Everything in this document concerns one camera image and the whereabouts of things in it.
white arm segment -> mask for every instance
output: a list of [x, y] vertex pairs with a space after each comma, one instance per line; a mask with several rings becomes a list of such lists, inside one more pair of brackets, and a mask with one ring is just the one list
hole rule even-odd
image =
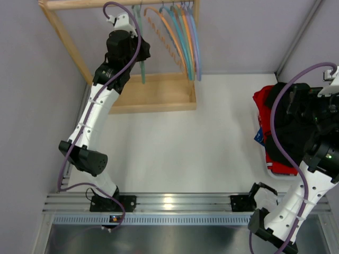
[[[83, 115], [81, 116], [76, 129], [69, 137], [69, 140], [71, 139], [73, 142], [76, 136], [78, 135], [80, 128], [82, 126], [85, 126], [83, 134], [80, 136], [80, 138], [78, 139], [75, 145], [78, 147], [87, 146], [88, 150], [93, 150], [93, 151], [97, 150], [97, 145], [99, 142], [100, 134], [104, 126], [104, 123], [107, 119], [108, 113], [113, 103], [119, 97], [119, 94], [114, 89], [112, 90], [105, 89], [104, 91], [102, 91], [102, 93], [96, 99], [94, 106], [91, 110], [90, 116], [88, 117], [88, 120], [86, 124], [84, 125], [83, 122], [85, 119], [85, 115], [88, 111], [88, 108], [90, 104], [93, 102], [94, 96], [98, 93], [98, 91], [102, 87], [103, 85], [101, 84], [96, 84], [95, 86], [92, 85], [91, 94], [88, 99], [85, 110], [83, 112]], [[97, 175], [96, 177], [93, 177], [91, 174], [86, 173], [86, 172], [82, 172], [82, 173], [88, 177], [91, 183], [95, 184], [97, 187], [99, 187], [101, 190], [103, 190], [110, 196], [113, 196], [117, 186], [114, 184], [114, 182], [112, 182], [107, 172], [103, 171], [101, 174]], [[102, 193], [98, 192], [96, 189], [94, 189], [94, 191], [98, 195], [107, 198]]]
[[[316, 170], [314, 173], [308, 171], [308, 166], [304, 161], [301, 162], [300, 169], [305, 174], [307, 179], [309, 196], [308, 201], [306, 201], [306, 207], [302, 214], [302, 218], [300, 218], [298, 227], [291, 238], [292, 243], [295, 242], [296, 235], [301, 224], [312, 211], [314, 206], [326, 194], [326, 192], [336, 185], [331, 183], [331, 177], [319, 172], [318, 170]], [[286, 193], [282, 202], [274, 210], [270, 211], [270, 213], [265, 217], [265, 228], [272, 229], [273, 235], [285, 241], [291, 230], [293, 222], [297, 217], [297, 213], [303, 200], [304, 184], [302, 183], [301, 178], [298, 177], [298, 179], [295, 180], [293, 185]]]

wooden clothing rack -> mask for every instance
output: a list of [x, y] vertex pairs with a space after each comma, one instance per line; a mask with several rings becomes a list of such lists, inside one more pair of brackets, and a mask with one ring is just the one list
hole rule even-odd
[[[39, 0], [48, 21], [57, 32], [74, 63], [83, 75], [86, 82], [91, 85], [93, 76], [85, 64], [79, 50], [65, 26], [56, 14], [58, 10], [84, 9], [102, 7], [108, 0]], [[122, 5], [142, 5], [161, 3], [180, 3], [179, 0], [115, 0]], [[199, 20], [200, 0], [193, 1], [193, 16], [196, 25]], [[110, 113], [141, 113], [195, 110], [194, 81], [189, 81], [184, 73], [164, 73], [146, 75], [146, 83], [142, 84], [141, 75], [132, 75], [125, 85], [122, 94], [113, 104]]]

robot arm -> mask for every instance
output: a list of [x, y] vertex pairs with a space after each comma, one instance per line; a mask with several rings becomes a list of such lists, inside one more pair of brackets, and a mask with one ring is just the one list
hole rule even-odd
[[[295, 219], [298, 219], [285, 253], [298, 253], [296, 235], [318, 201], [339, 181], [339, 113], [336, 97], [339, 92], [338, 71], [331, 76], [324, 72], [324, 80], [331, 81], [325, 88], [295, 87], [290, 98], [288, 113], [302, 113], [303, 117], [314, 121], [317, 131], [305, 145], [305, 156], [300, 169], [308, 183], [308, 200], [304, 200], [305, 187], [301, 178], [295, 180], [280, 204], [274, 189], [259, 183], [254, 184], [249, 197], [256, 207], [248, 228], [255, 235], [269, 241], [277, 248], [287, 239]], [[306, 206], [298, 217], [301, 204]]]
[[[144, 61], [150, 57], [150, 46], [141, 39], [140, 51], [135, 62], [116, 80], [104, 88], [104, 84], [132, 59], [138, 41], [137, 33], [130, 24], [128, 13], [121, 13], [117, 18], [110, 16], [109, 22], [113, 23], [113, 31], [110, 33], [106, 42], [108, 52], [105, 55], [105, 61], [95, 71], [91, 94], [79, 123], [68, 138], [68, 141], [60, 142], [59, 150], [65, 156], [83, 127], [83, 132], [76, 141], [68, 161], [85, 174], [91, 183], [95, 184], [108, 195], [117, 197], [119, 195], [119, 189], [111, 180], [110, 176], [104, 172], [108, 157], [98, 152], [97, 146], [109, 110], [113, 103], [119, 98], [125, 84], [129, 80], [130, 71], [135, 62]], [[92, 110], [87, 116], [90, 107], [92, 107]], [[114, 202], [96, 189], [93, 191], [98, 195], [96, 197], [97, 200], [101, 199], [103, 203], [109, 202], [112, 205], [111, 208], [114, 209]]]

white tabletop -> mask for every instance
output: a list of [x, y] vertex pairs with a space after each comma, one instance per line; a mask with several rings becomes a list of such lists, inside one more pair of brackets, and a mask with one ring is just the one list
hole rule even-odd
[[[290, 181], [267, 173], [253, 94], [273, 74], [204, 75], [196, 111], [109, 115], [99, 152], [121, 192], [239, 193], [254, 182], [286, 192]], [[69, 184], [87, 182], [72, 169]], [[70, 190], [85, 191], [86, 186]]]

